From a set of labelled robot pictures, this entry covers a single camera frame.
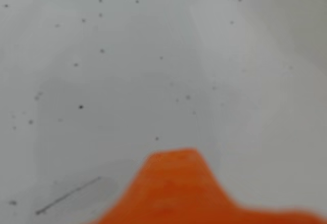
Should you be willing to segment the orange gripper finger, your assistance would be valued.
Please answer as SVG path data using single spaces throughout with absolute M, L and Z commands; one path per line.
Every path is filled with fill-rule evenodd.
M 236 204 L 200 153 L 187 148 L 151 154 L 97 223 L 326 223 L 326 219 Z

